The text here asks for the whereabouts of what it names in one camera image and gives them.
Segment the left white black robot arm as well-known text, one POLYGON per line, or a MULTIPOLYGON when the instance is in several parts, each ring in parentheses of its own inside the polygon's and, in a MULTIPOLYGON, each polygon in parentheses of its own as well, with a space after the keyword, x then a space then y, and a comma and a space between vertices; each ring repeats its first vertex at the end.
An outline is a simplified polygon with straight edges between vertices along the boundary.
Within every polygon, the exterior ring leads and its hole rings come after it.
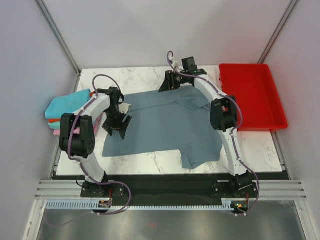
POLYGON ((64 113, 60 120, 59 148, 66 152, 71 161, 79 164, 85 180, 92 183, 92 191, 99 197, 110 191, 107 174, 102 169, 94 154, 96 136, 94 123, 101 114, 106 115, 102 128, 110 135, 119 132, 125 138, 132 119, 119 110, 125 97, 116 87, 98 89, 82 107, 73 113, 64 113))

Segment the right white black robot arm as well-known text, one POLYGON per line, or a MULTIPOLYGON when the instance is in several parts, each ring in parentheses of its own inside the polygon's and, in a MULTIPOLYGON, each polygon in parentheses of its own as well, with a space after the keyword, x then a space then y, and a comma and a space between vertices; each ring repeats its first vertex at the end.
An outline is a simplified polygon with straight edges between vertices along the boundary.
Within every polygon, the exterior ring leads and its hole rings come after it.
POLYGON ((228 161, 230 175, 229 191, 235 197, 242 196, 253 182, 249 177, 249 168, 243 162, 238 142, 238 128, 242 118, 238 118, 240 107, 233 95, 220 90, 204 69, 198 68, 193 57, 182 59, 183 70, 179 70, 172 51, 167 53, 167 62, 171 70, 165 72, 160 92, 177 90, 183 84, 190 84, 198 89, 211 104, 210 124, 219 134, 228 161))

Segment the grey-blue t shirt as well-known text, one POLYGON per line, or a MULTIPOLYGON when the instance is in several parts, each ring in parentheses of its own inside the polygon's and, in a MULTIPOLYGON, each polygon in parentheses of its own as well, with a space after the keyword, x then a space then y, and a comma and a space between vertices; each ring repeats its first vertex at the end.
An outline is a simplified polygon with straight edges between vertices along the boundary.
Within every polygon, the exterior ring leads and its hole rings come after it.
POLYGON ((128 94, 124 102, 131 116, 125 137, 108 136, 103 157, 178 150, 190 170, 219 161, 223 143, 210 123, 211 104, 195 87, 128 94))

